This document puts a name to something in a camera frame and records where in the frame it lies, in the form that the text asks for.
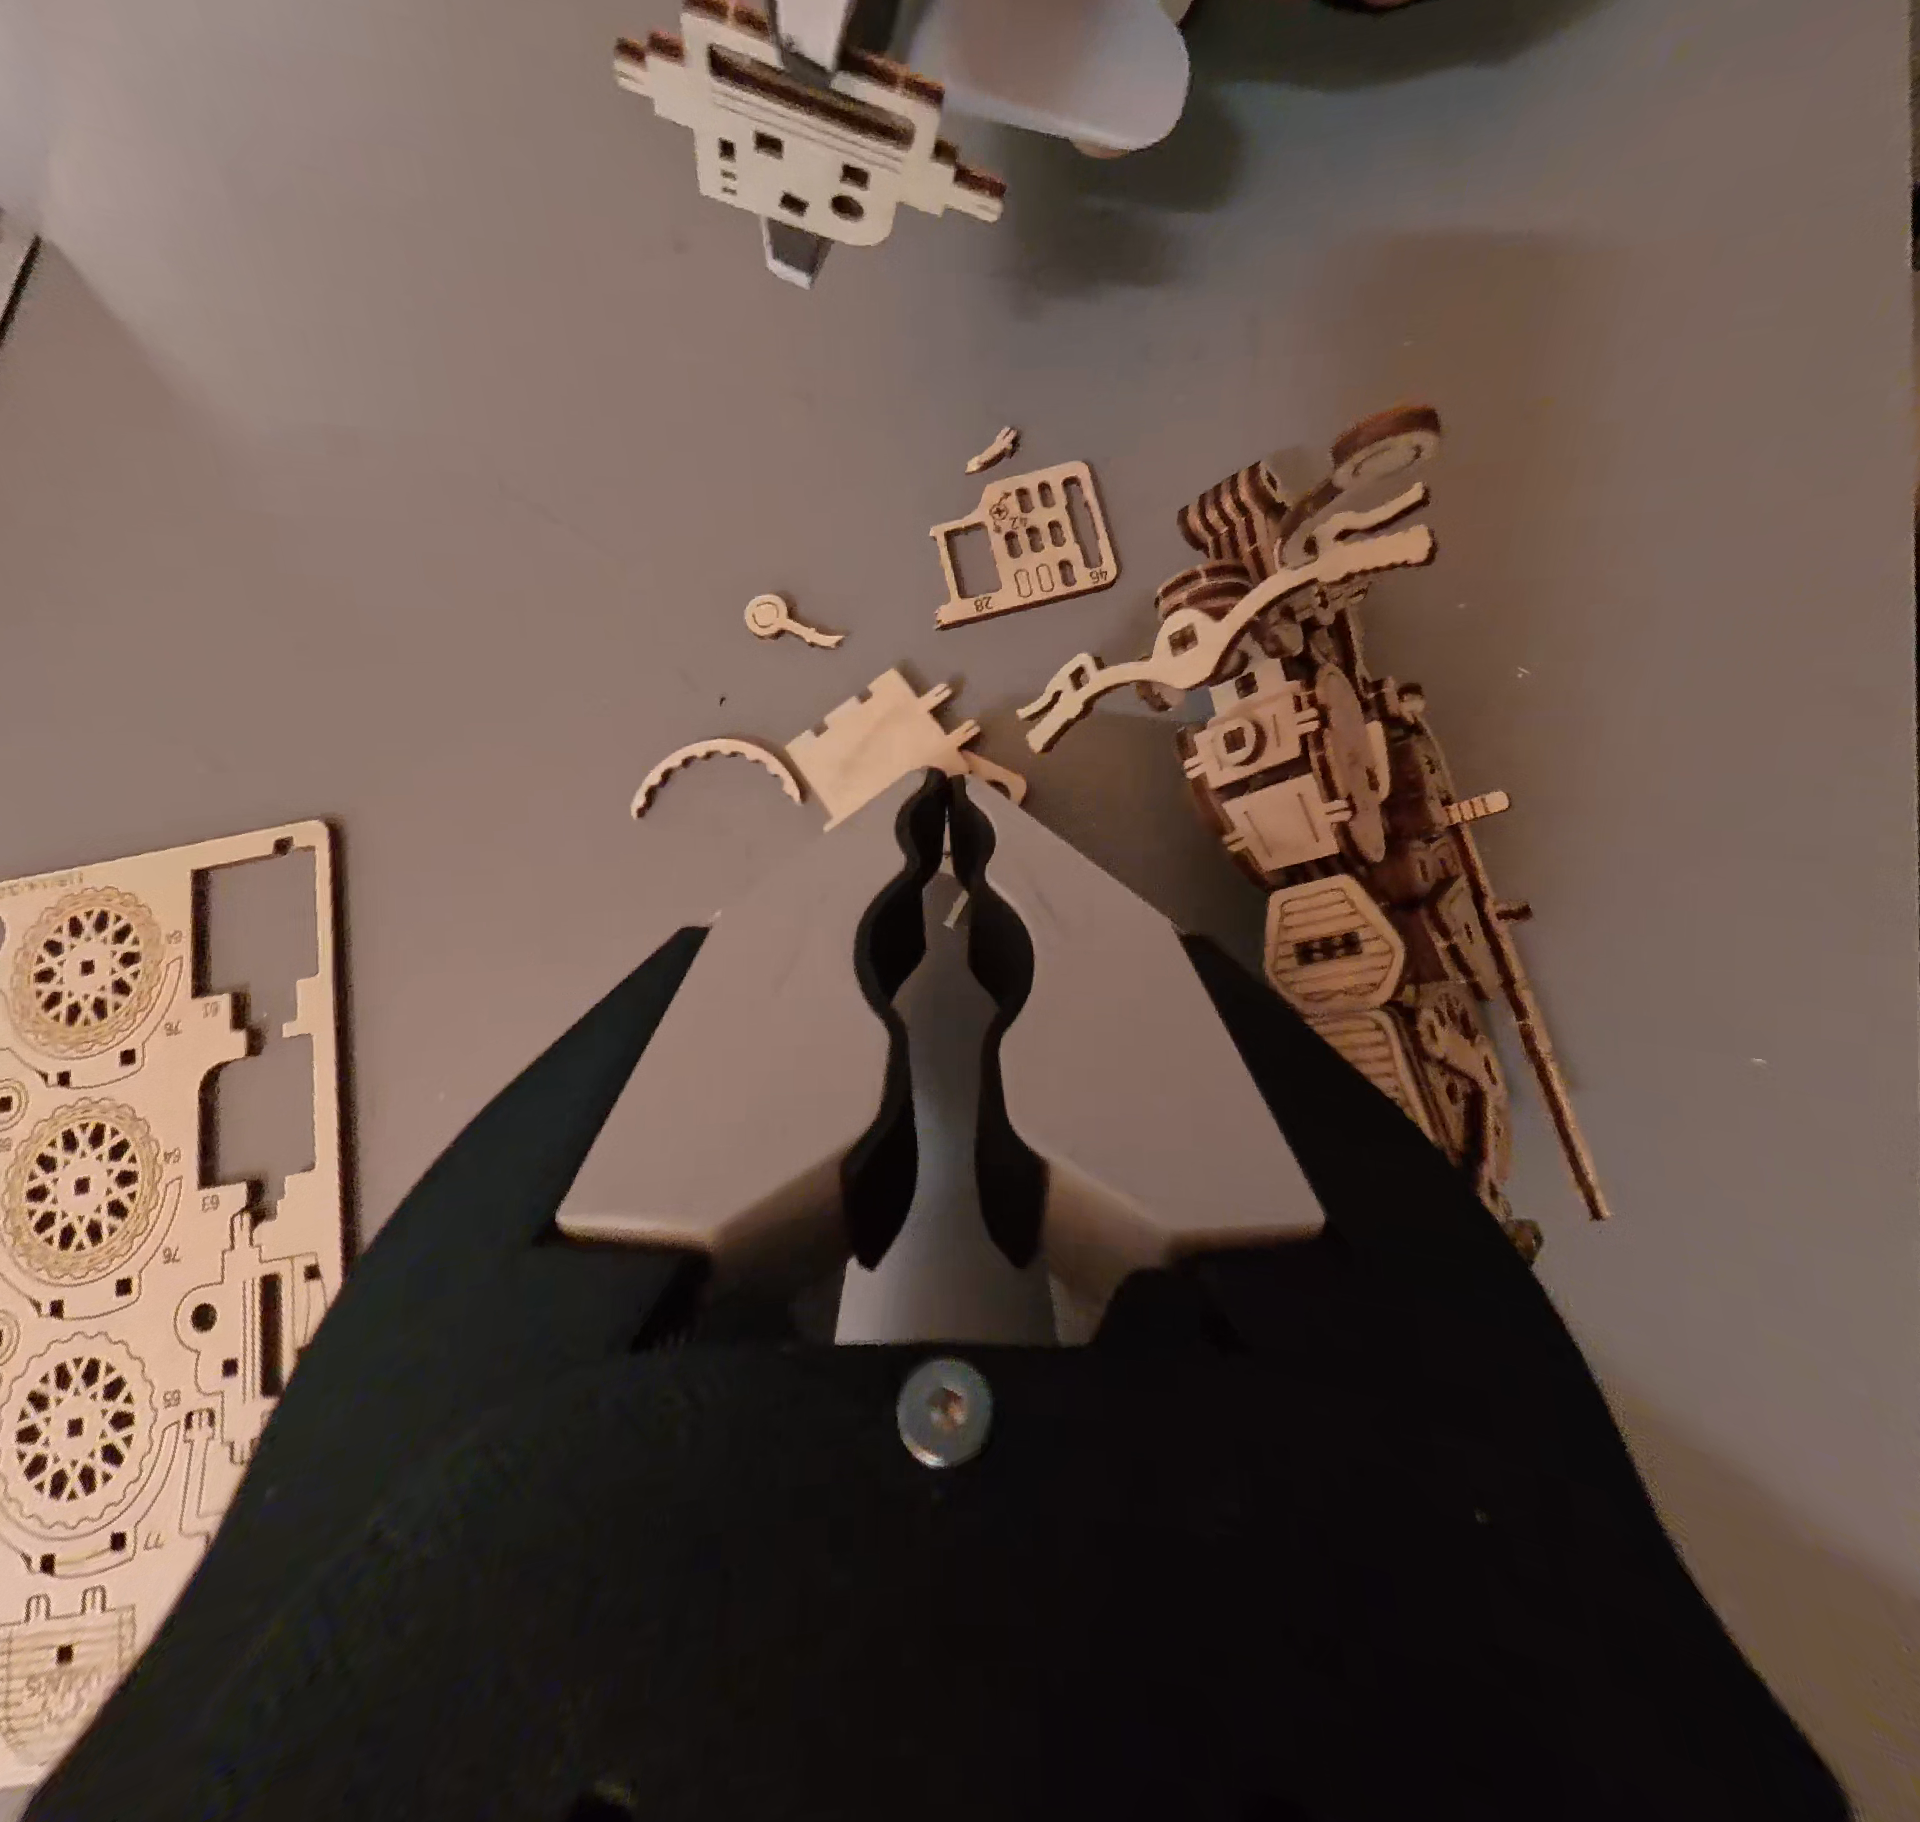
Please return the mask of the grey desk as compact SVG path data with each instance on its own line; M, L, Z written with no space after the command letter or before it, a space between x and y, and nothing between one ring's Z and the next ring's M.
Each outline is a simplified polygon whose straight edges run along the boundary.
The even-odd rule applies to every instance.
M1020 761L1190 495L1425 401L1367 634L1512 796L1613 1215L1524 1073L1516 1207L1706 1593L1917 1818L1908 0L1205 0L1157 149L958 126L1003 219L810 292L615 86L678 5L5 0L5 874L337 821L375 1225L803 837L747 761L634 824L662 752L900 665ZM1077 459L1117 585L939 632L931 528Z

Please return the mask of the notched wooden puzzle piece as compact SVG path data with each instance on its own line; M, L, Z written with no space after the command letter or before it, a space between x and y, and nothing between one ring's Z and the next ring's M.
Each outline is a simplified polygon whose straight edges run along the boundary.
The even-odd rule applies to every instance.
M917 689L900 670L878 673L860 695L833 706L783 752L825 812L830 831L851 821L896 781L937 771L958 777L980 736L980 723L948 728L941 710L950 684Z

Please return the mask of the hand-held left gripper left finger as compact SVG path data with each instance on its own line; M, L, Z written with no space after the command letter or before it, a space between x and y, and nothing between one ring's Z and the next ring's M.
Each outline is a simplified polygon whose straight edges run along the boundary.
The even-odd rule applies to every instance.
M898 1241L919 1166L905 983L948 838L948 777L906 777L761 874L690 966L558 1212L664 1271L637 1344L711 1300L769 1311Z

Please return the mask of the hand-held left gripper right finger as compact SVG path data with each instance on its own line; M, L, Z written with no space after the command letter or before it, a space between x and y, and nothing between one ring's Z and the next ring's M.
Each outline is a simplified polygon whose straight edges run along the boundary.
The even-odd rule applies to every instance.
M987 786L948 787L967 961L991 1004L973 1170L982 1225L1092 1336L1181 1290L1247 1349L1218 1260L1291 1260L1324 1234L1306 1170L1188 951L1114 874Z

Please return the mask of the small wooden sheet fragment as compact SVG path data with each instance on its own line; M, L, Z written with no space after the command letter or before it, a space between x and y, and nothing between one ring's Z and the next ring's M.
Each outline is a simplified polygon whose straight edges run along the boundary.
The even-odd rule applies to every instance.
M958 543L982 535L991 578L964 578ZM1058 605L1117 585L1122 564L1096 469L1087 461L1039 465L988 483L976 507L935 523L931 543L946 598L939 632Z

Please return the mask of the wooden puzzle sheet with wheels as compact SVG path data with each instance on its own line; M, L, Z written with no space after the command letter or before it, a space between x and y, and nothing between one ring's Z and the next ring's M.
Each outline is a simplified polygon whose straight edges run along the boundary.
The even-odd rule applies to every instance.
M186 1589L350 1250L334 833L296 821L5 881L3 1779L32 1791ZM313 1155L210 1175L210 1085L259 1051L202 974L210 874L300 855Z

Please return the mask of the cross-shaped wooden puzzle piece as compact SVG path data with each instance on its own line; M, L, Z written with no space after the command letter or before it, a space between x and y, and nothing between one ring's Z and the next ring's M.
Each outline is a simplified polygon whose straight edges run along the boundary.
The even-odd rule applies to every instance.
M898 211L997 224L1005 183L941 133L946 91L898 60L847 49L825 85L780 58L742 0L683 0L678 31L615 44L615 81L690 132L698 191L763 227L771 269L812 283L792 236L875 249Z

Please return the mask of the curved toothed wooden piece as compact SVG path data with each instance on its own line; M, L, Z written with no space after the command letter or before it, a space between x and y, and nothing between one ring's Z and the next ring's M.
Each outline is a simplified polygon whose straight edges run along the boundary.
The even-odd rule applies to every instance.
M673 748L660 758L637 783L629 814L643 821L657 804L660 791L679 775L710 761L747 761L766 777L773 778L787 802L808 802L807 786L793 763L778 748L751 737L703 737Z

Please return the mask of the wooden motorcycle model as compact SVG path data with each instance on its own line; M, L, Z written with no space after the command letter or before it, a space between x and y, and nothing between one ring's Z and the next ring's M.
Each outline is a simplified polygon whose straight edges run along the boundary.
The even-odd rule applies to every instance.
M1507 809L1462 794L1418 684L1374 673L1361 602L1428 567L1422 469L1442 446L1428 406L1394 406L1332 443L1322 477L1284 486L1258 459L1178 512L1200 562L1156 596L1140 659L1069 659L1019 708L1043 752L1101 697L1131 687L1206 714L1177 731L1188 789L1235 864L1265 889L1266 983L1457 1168L1536 1259L1538 1228L1507 1202L1514 1100L1489 1007L1503 1004L1588 1215L1610 1219L1593 1152L1514 928L1472 827Z

